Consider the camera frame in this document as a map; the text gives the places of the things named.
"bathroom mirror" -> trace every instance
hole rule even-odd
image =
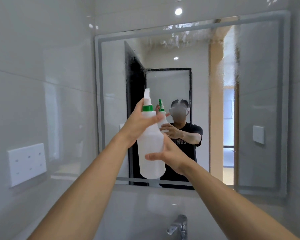
[[[285,11],[96,36],[100,151],[150,88],[153,107],[185,108],[167,121],[200,135],[173,139],[189,157],[240,193],[284,197],[289,38]],[[154,180],[139,171],[136,143],[118,184],[193,189],[167,165]]]

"spray bottle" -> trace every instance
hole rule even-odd
[[[164,119],[158,123],[158,127],[160,129],[162,127],[162,125],[169,124],[169,122],[167,121],[166,112],[164,111],[164,102],[161,99],[159,99],[159,106],[160,106],[159,113],[161,113],[161,114],[164,115]]]
[[[150,89],[144,91],[144,105],[142,115],[145,118],[156,116],[151,104]],[[164,135],[158,129],[157,124],[149,126],[138,138],[138,152],[140,174],[146,179],[158,179],[166,172],[166,164],[163,161],[148,161],[145,155],[148,153],[162,152],[164,149]]]

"white wall outlet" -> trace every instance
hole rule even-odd
[[[43,143],[10,150],[8,155],[11,187],[47,171]]]
[[[261,126],[253,126],[252,139],[255,142],[265,144],[265,128]]]

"ceiling light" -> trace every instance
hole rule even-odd
[[[177,10],[176,10],[176,15],[180,15],[182,13],[182,9],[181,8],[178,8]]]

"bottle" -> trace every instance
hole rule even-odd
[[[156,116],[151,104],[150,89],[144,91],[144,105],[142,115],[145,118]],[[148,153],[162,152],[164,149],[164,135],[158,129],[157,124],[149,126],[138,138],[138,152],[140,174],[146,179],[158,179],[166,172],[166,164],[163,161],[148,161],[145,155]]]
[[[160,106],[159,113],[164,115],[164,119],[158,123],[158,127],[160,129],[162,125],[169,124],[169,122],[167,121],[166,112],[164,111],[164,102],[161,99],[159,99],[159,106]],[[168,132],[168,130],[165,129],[161,131],[161,133],[165,133],[165,132]]]

